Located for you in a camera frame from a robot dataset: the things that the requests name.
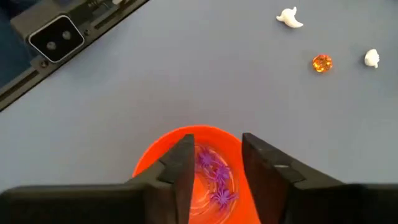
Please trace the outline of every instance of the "plastic bowl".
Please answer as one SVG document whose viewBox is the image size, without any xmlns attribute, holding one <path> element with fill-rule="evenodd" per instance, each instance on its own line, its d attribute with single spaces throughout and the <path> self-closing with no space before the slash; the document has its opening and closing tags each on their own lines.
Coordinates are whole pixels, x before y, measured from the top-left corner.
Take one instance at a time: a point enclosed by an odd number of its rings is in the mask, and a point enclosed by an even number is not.
<svg viewBox="0 0 398 224">
<path fill-rule="evenodd" d="M 236 194 L 228 206 L 221 207 L 213 200 L 217 189 L 195 167 L 195 181 L 190 208 L 190 224 L 197 223 L 260 223 L 243 169 L 241 141 L 226 131 L 212 126 L 195 125 L 175 129 L 156 140 L 140 158 L 133 177 L 150 167 L 186 134 L 194 134 L 196 155 L 206 146 L 223 164 L 230 168 L 226 183 L 228 190 Z"/>
</svg>

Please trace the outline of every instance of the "purple plastic spider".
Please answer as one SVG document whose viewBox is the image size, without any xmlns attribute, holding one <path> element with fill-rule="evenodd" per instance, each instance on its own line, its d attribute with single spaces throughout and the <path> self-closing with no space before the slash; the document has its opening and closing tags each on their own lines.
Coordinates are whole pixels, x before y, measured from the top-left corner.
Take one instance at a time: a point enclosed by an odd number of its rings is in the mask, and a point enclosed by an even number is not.
<svg viewBox="0 0 398 224">
<path fill-rule="evenodd" d="M 220 187 L 218 190 L 211 194 L 210 200 L 217 202 L 220 210 L 227 209 L 230 202 L 236 200 L 237 194 L 230 193 L 228 189 Z"/>
<path fill-rule="evenodd" d="M 213 175 L 209 175 L 212 181 L 215 181 L 219 187 L 225 185 L 225 182 L 229 179 L 230 168 L 224 164 L 219 164 Z"/>
<path fill-rule="evenodd" d="M 202 168 L 209 168 L 215 162 L 217 162 L 216 156 L 211 153 L 207 147 L 201 147 L 201 151 L 197 154 L 198 165 Z"/>
</svg>

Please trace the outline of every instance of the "orange plastic jewel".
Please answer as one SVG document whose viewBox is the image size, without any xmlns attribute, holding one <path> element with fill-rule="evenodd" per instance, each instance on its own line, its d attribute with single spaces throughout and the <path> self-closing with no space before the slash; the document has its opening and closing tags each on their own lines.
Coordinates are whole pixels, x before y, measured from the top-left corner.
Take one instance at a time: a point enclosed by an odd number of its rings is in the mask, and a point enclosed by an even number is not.
<svg viewBox="0 0 398 224">
<path fill-rule="evenodd" d="M 333 61 L 329 55 L 318 55 L 312 60 L 315 71 L 325 73 L 333 67 Z"/>
</svg>

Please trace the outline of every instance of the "white ghost figurine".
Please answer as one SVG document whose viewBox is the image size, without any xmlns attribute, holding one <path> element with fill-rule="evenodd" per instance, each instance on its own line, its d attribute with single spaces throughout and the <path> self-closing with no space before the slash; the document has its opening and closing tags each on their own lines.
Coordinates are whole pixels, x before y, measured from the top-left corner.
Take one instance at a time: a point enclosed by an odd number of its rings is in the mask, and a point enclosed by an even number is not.
<svg viewBox="0 0 398 224">
<path fill-rule="evenodd" d="M 297 21 L 294 15 L 296 15 L 297 8 L 294 7 L 293 9 L 284 9 L 280 16 L 277 16 L 276 19 L 280 22 L 284 22 L 291 28 L 299 28 L 302 27 L 304 24 Z"/>
<path fill-rule="evenodd" d="M 379 65 L 377 63 L 379 63 L 379 61 L 380 61 L 380 56 L 377 53 L 376 49 L 372 49 L 366 53 L 365 65 L 378 68 Z"/>
</svg>

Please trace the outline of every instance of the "gray table surface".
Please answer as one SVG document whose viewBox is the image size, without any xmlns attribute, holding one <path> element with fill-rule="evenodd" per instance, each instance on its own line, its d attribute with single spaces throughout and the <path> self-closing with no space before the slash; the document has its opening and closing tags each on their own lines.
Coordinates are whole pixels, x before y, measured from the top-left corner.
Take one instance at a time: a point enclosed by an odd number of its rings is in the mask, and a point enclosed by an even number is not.
<svg viewBox="0 0 398 224">
<path fill-rule="evenodd" d="M 297 6 L 304 23 L 275 16 Z M 123 182 L 161 134 L 250 131 L 345 182 L 398 182 L 398 2 L 151 0 L 0 113 L 0 189 Z M 363 65 L 367 50 L 378 69 Z M 321 53 L 335 67 L 310 66 Z"/>
</svg>

